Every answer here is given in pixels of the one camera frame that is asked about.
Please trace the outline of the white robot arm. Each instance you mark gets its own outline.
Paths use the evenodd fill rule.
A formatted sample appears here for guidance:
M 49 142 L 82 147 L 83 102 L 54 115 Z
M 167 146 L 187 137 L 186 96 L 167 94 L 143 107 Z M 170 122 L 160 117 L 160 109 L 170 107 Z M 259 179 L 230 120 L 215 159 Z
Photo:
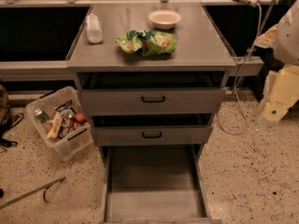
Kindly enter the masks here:
M 299 0 L 264 34 L 254 40 L 260 48 L 271 48 L 284 63 L 278 72 L 270 71 L 264 84 L 257 122 L 262 127 L 278 124 L 299 101 Z

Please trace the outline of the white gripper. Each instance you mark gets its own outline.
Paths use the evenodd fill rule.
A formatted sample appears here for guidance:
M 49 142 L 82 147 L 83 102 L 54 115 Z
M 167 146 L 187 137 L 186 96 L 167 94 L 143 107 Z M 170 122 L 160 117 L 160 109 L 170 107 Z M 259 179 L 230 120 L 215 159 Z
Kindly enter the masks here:
M 277 125 L 288 109 L 299 100 L 299 66 L 285 64 L 278 72 L 270 71 L 266 102 L 260 103 L 257 123 L 265 128 Z

